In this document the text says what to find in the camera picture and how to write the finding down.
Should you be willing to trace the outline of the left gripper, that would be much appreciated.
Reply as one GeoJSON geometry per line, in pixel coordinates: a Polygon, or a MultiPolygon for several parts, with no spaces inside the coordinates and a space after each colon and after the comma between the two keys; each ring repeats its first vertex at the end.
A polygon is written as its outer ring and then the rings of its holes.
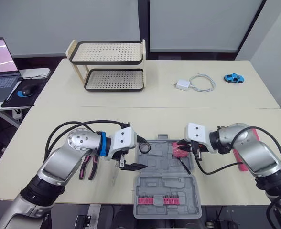
{"type": "MultiPolygon", "coordinates": [[[[137,135],[137,143],[145,143],[146,139],[137,135]]],[[[125,155],[128,154],[128,150],[120,150],[113,154],[112,159],[116,160],[116,167],[120,168],[121,170],[126,171],[137,171],[143,168],[147,168],[147,165],[132,163],[126,164],[125,155]]]]}

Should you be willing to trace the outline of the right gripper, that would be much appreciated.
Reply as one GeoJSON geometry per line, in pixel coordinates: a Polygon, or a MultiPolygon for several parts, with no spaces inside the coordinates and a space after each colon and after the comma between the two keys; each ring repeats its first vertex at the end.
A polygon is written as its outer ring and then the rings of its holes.
{"type": "Polygon", "coordinates": [[[205,145],[196,141],[188,142],[185,140],[180,140],[177,142],[177,144],[179,145],[178,149],[185,152],[192,152],[196,159],[201,159],[203,152],[209,152],[205,145]]]}

